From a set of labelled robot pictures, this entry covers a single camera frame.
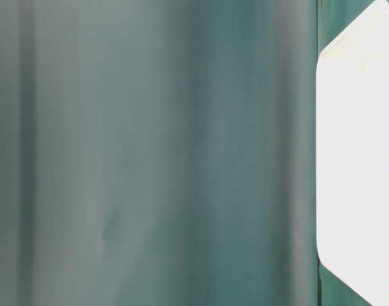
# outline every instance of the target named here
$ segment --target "curtain fold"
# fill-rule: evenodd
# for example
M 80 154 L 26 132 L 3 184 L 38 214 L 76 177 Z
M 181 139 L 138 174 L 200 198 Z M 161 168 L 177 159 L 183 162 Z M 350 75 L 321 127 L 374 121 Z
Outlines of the curtain fold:
M 0 1 L 0 305 L 317 305 L 316 14 Z

